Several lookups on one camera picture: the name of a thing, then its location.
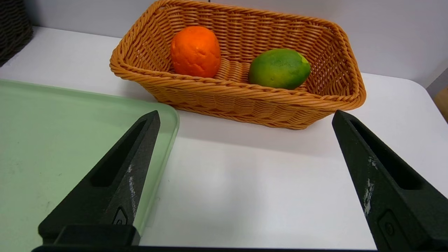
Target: table surface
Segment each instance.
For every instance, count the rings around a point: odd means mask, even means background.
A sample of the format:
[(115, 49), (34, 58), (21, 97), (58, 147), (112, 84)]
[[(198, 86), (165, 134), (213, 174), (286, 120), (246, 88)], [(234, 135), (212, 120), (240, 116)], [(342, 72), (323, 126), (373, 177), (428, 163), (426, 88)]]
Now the table surface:
[[(154, 101), (109, 69), (120, 39), (35, 28), (0, 78)], [(448, 125), (426, 90), (362, 74), (350, 113), (448, 196)], [(274, 129), (179, 111), (180, 128), (141, 245), (374, 249), (329, 116)]]

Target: wicker basket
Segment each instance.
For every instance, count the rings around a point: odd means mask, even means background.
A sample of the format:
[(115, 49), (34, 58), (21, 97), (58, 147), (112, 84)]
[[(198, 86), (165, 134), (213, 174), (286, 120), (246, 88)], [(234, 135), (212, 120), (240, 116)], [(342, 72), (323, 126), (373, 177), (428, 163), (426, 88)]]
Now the wicker basket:
[[(214, 31), (220, 43), (215, 78), (175, 74), (172, 67), (173, 36), (198, 25)], [(310, 62), (311, 74), (296, 90), (247, 83), (251, 61), (273, 48), (294, 49)], [(155, 2), (113, 51), (110, 67), (177, 109), (270, 127), (304, 129), (338, 109), (358, 108), (366, 99), (349, 40), (338, 25), (220, 4)]]
[(0, 66), (18, 53), (33, 36), (22, 0), (0, 0)]

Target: orange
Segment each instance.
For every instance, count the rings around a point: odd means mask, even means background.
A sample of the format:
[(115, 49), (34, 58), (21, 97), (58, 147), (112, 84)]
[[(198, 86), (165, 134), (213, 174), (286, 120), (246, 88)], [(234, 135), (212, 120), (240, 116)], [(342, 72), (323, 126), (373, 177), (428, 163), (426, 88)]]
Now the orange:
[(177, 74), (212, 78), (221, 64), (221, 51), (213, 31), (189, 26), (171, 42), (171, 58)]

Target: scratch mark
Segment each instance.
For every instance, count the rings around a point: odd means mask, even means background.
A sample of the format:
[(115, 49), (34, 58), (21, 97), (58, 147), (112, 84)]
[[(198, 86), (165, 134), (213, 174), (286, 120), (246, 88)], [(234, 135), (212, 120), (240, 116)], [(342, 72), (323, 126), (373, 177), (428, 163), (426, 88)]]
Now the scratch mark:
[(378, 170), (378, 167), (376, 167), (376, 161), (373, 157), (369, 157), (369, 159), (367, 160), (369, 162), (369, 164), (373, 167), (375, 167), (376, 170)]
[(135, 190), (134, 190), (134, 177), (133, 176), (129, 177), (129, 191), (131, 192), (132, 213), (134, 214), (134, 218), (135, 218), (135, 214), (137, 213), (137, 204), (135, 203)]
[(375, 185), (370, 182), (370, 178), (367, 179), (366, 192), (364, 194), (364, 215), (367, 217), (370, 213), (371, 205), (370, 200), (372, 199), (373, 189)]
[(48, 211), (48, 208), (50, 207), (51, 201), (47, 202), (47, 206), (45, 207), (45, 211)]
[(133, 167), (134, 167), (134, 166), (133, 166), (132, 164), (129, 165), (129, 167), (128, 167), (128, 173), (131, 173)]

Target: green tray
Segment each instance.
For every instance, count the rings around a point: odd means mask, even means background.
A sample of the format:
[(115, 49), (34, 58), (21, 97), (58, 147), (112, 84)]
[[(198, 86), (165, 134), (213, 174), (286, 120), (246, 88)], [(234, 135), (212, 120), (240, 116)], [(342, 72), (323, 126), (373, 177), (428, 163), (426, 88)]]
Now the green tray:
[(39, 223), (139, 117), (154, 110), (160, 132), (134, 221), (140, 234), (179, 128), (175, 109), (0, 79), (0, 250), (41, 245)]

